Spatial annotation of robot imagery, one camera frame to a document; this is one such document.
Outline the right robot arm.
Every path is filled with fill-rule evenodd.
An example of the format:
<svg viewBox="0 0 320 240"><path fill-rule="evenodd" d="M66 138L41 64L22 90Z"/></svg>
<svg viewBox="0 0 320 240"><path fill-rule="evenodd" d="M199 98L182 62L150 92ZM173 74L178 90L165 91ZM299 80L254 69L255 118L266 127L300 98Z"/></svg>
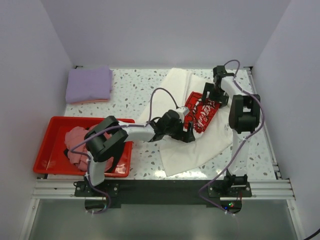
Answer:
<svg viewBox="0 0 320 240"><path fill-rule="evenodd" d="M201 102L225 107L231 101L228 124L232 129L232 154L230 163L222 171L222 180L213 181L209 187L220 196L235 196L248 185L247 161L250 138L259 131L260 101L258 94L248 93L236 82L236 74L227 72L225 65L213 68L213 83L206 83Z"/></svg>

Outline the white t-shirt red print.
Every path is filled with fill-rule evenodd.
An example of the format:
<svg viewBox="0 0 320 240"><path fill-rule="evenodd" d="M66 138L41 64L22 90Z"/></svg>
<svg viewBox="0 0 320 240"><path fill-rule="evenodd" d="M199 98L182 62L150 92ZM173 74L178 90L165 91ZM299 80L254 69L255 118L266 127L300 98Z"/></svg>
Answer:
<svg viewBox="0 0 320 240"><path fill-rule="evenodd" d="M191 71L172 68L147 104L137 123L145 123L148 118L161 117L176 105L183 106L191 93L202 93L207 80ZM185 143L164 136L159 141L159 153L167 176L180 174L204 165L223 152L233 142L233 132L229 126L230 107L217 110L208 126L200 125L200 132L194 131L195 141Z"/></svg>

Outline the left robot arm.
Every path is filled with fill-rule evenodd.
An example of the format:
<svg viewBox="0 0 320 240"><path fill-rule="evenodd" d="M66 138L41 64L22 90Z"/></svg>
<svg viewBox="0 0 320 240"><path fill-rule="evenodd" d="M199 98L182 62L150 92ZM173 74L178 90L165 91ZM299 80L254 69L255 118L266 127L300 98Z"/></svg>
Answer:
<svg viewBox="0 0 320 240"><path fill-rule="evenodd" d="M163 116L144 124L129 124L114 116L105 118L84 137L90 159L85 174L88 179L86 191L92 196L99 196L103 192L107 161L119 155L126 142L157 142L165 136L184 143L194 142L193 122L190 121L185 126L188 114L189 109L182 106L170 109Z"/></svg>

